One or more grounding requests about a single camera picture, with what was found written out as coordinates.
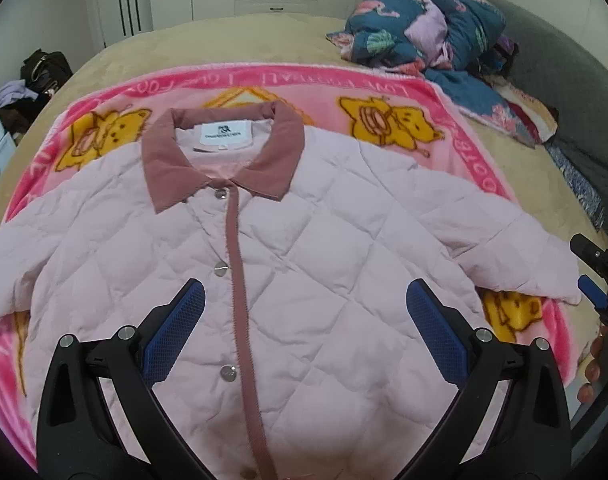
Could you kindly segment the person's right hand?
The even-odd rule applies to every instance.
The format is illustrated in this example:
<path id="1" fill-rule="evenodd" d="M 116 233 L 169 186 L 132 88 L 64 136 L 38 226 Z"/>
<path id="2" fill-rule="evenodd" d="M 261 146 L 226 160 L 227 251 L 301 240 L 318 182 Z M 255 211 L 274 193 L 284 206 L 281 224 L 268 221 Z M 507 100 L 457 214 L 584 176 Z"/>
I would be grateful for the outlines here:
<path id="1" fill-rule="evenodd" d="M 581 386 L 580 390 L 577 393 L 577 400 L 581 404 L 586 404 L 592 402 L 595 397 L 595 388 L 594 385 L 598 382 L 598 379 L 601 375 L 601 367 L 599 364 L 599 358 L 604 348 L 604 338 L 606 338 L 608 334 L 608 326 L 601 326 L 599 335 L 590 345 L 590 356 L 592 360 L 588 363 L 585 368 L 585 379 L 586 382 Z"/>

